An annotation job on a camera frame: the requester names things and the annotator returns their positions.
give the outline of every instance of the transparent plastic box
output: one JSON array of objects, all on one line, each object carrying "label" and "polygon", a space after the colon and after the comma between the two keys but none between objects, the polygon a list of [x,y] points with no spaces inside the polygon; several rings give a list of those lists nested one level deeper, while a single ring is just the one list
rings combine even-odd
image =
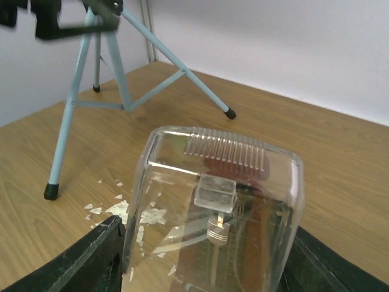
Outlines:
[{"label": "transparent plastic box", "polygon": [[122,291],[276,291],[304,205],[297,155],[224,131],[158,128],[137,165]]}]

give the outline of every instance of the paper fragment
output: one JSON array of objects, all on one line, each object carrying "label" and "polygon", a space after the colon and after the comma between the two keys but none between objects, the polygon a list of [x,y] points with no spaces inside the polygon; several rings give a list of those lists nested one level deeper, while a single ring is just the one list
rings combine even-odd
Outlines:
[{"label": "paper fragment", "polygon": [[142,214],[140,214],[140,223],[151,225],[156,223],[166,224],[166,220],[164,219],[166,211],[166,209],[159,210],[156,208],[144,210]]},{"label": "paper fragment", "polygon": [[129,274],[129,281],[130,282],[133,280],[133,277],[134,277],[134,268],[131,268],[131,272]]},{"label": "paper fragment", "polygon": [[168,273],[168,277],[173,275],[177,270],[177,266],[176,265],[173,265],[170,269],[170,272]]},{"label": "paper fragment", "polygon": [[127,224],[127,218],[128,218],[127,208],[128,208],[128,203],[126,200],[124,200],[121,201],[120,203],[113,205],[105,212],[112,213],[113,215],[118,215],[122,219],[123,224],[125,225]]},{"label": "paper fragment", "polygon": [[90,210],[90,213],[100,215],[102,213],[102,208],[99,207],[99,208],[92,209]]},{"label": "paper fragment", "polygon": [[139,226],[138,229],[138,234],[136,236],[136,242],[140,245],[143,246],[143,235],[145,233],[145,228],[141,225]]}]

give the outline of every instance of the wooden table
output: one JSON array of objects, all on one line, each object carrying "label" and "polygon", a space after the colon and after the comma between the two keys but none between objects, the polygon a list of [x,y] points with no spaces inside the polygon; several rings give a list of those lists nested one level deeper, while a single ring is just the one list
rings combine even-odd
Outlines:
[{"label": "wooden table", "polygon": [[[128,74],[133,96],[174,72],[152,63]],[[118,194],[131,199],[136,162],[162,125],[223,129],[300,155],[305,164],[302,227],[362,269],[389,283],[389,128],[200,74],[238,117],[225,118],[186,78],[132,114],[77,108],[61,174],[61,196],[43,190],[57,141],[60,103],[0,128],[0,288],[39,268],[110,214]],[[115,82],[89,100],[118,101]],[[102,207],[100,215],[84,206]]]}]

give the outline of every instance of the tripod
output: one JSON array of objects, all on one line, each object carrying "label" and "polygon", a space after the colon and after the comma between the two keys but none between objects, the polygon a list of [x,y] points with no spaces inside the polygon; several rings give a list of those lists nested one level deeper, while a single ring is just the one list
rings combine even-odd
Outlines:
[{"label": "tripod", "polygon": [[[126,75],[120,56],[119,45],[117,43],[116,35],[114,32],[106,33],[106,39],[108,44],[109,54],[112,59],[114,76],[119,88],[122,104],[105,103],[105,102],[87,102],[78,99],[78,92],[80,90],[81,78],[84,71],[86,57],[88,54],[89,44],[91,42],[91,34],[83,35],[80,53],[78,55],[77,66],[75,75],[72,81],[70,93],[66,99],[65,109],[63,113],[60,133],[57,140],[57,147],[55,149],[54,159],[50,172],[49,182],[47,183],[44,191],[44,198],[46,200],[55,200],[58,197],[59,190],[59,178],[62,169],[62,163],[66,150],[67,140],[69,138],[69,132],[71,129],[71,123],[73,118],[74,109],[76,106],[88,106],[97,108],[112,108],[124,110],[127,113],[134,111],[138,106],[146,102],[152,96],[156,95],[159,91],[166,88],[168,85],[175,82],[181,76],[186,75],[194,84],[196,84],[206,95],[208,95],[212,101],[214,101],[224,112],[229,119],[234,119],[236,114],[234,110],[230,109],[219,97],[216,96],[194,73],[183,64],[160,40],[158,40],[150,30],[148,30],[128,9],[123,6],[121,1],[113,1],[112,11],[115,11],[118,16],[122,15],[128,22],[130,22],[151,44],[153,44],[158,50],[160,50],[176,67],[178,71],[172,76],[168,77],[161,84],[157,85],[154,89],[146,93],[136,102],[131,101],[131,94],[126,81]],[[92,9],[86,7],[87,14],[85,25],[93,26],[101,21],[100,17]],[[93,90],[95,92],[100,91],[100,50],[101,50],[101,33],[96,35],[95,44],[95,80],[93,84]]]}]

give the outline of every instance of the tripod head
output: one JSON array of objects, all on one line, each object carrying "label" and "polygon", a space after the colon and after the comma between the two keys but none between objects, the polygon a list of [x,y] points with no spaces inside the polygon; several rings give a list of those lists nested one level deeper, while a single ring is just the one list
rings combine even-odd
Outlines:
[{"label": "tripod head", "polygon": [[87,33],[117,30],[117,15],[123,9],[123,0],[81,0],[85,8],[99,15],[101,23],[93,26],[59,27],[62,0],[0,0],[0,26],[15,28],[18,9],[29,9],[36,16],[35,37],[44,41],[75,37]]}]

